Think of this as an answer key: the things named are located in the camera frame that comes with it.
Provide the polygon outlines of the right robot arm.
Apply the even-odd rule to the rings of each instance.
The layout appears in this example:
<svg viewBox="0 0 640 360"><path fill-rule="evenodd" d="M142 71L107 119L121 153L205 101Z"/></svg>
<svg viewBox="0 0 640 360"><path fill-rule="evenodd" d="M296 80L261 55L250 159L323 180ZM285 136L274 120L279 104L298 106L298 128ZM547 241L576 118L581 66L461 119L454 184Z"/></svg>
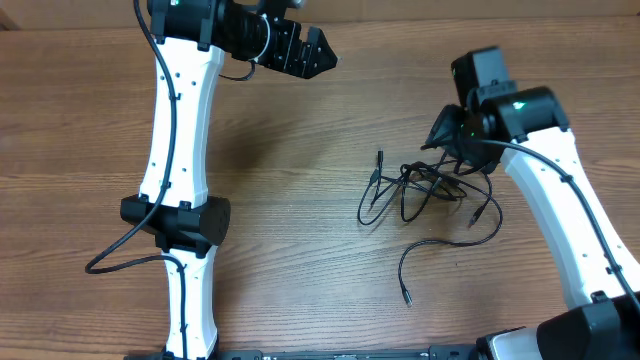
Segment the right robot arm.
<svg viewBox="0 0 640 360"><path fill-rule="evenodd" d="M534 328L481 337L473 358L638 358L639 263L595 194L550 89L487 98L476 108L447 105L424 146L443 147L474 169L501 164L560 273L565 313Z"/></svg>

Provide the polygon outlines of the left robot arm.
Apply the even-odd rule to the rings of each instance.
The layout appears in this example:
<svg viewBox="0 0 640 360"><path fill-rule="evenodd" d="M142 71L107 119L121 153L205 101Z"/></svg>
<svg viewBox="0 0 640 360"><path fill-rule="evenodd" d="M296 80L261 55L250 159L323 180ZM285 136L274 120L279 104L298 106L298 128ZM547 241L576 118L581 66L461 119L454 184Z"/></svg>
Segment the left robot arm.
<svg viewBox="0 0 640 360"><path fill-rule="evenodd" d="M158 359L213 359L218 330L213 267L231 207L210 195L206 156L214 93L225 57L301 79L338 58L317 27L301 34L294 0L151 1L142 26L156 58L156 100L148 165L137 194L121 202L123 220L155 238L168 280L170 330Z"/></svg>

